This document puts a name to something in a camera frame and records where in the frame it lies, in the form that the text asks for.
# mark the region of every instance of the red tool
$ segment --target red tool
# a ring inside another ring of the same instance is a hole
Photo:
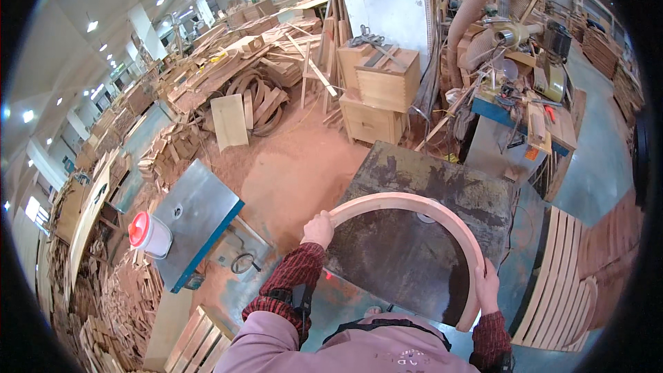
[[[546,110],[547,113],[550,114],[550,120],[552,121],[552,124],[555,124],[555,110],[552,108],[550,105],[545,105],[544,109]]]

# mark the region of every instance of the sawdust floor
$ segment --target sawdust floor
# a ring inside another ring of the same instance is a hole
[[[307,100],[302,110],[300,95],[299,86],[290,91],[291,100],[271,136],[251,136],[249,145],[227,147],[222,153],[211,137],[206,150],[197,153],[208,167],[211,160],[210,169],[246,203],[239,216],[280,256],[298,245],[304,224],[316,213],[336,206],[369,152],[360,143],[350,144],[345,130],[322,125],[321,96]],[[156,188],[143,185],[123,223],[157,196]],[[235,276],[207,261],[201,269],[205,282],[194,293],[192,309],[199,304],[218,307],[219,294]]]

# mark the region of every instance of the white plastic bucket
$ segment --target white plastic bucket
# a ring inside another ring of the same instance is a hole
[[[172,244],[172,233],[161,220],[148,213],[149,221],[145,239],[136,246],[154,259],[162,260],[168,255]]]

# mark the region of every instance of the metal table top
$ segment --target metal table top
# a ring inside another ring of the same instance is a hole
[[[166,290],[176,293],[186,284],[243,206],[200,160],[189,166],[154,212],[172,232],[168,255],[154,260]]]
[[[339,204],[401,191],[437,199],[470,228],[495,267],[511,226],[512,185],[465,166],[376,142]],[[438,223],[395,209],[368,212],[338,226],[327,269],[387,302],[455,325],[468,296],[465,256]]]

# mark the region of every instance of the rusty metal table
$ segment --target rusty metal table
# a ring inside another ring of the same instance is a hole
[[[412,150],[376,142],[338,204],[400,191],[437,199],[470,228],[499,265],[511,227],[511,183]],[[460,245],[442,225],[414,212],[368,212],[336,228],[328,270],[406,310],[455,325],[468,296]]]

